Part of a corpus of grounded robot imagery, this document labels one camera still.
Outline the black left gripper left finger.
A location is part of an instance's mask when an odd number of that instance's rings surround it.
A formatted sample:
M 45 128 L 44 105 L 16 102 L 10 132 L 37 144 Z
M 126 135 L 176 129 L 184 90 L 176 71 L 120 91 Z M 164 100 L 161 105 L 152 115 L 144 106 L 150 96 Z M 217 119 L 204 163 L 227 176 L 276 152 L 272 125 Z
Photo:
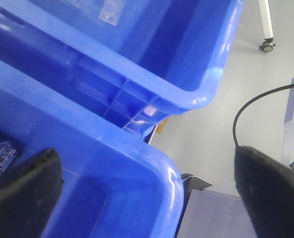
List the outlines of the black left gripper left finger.
M 62 192 L 62 163 L 45 148 L 0 176 L 0 238 L 40 238 Z

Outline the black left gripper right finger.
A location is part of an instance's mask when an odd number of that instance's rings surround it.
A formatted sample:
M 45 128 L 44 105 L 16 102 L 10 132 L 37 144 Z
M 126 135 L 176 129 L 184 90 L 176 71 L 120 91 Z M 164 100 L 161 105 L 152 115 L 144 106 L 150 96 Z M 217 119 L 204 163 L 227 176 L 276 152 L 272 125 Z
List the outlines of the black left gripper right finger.
M 294 238 L 294 171 L 253 147 L 238 146 L 235 185 L 259 238 Z

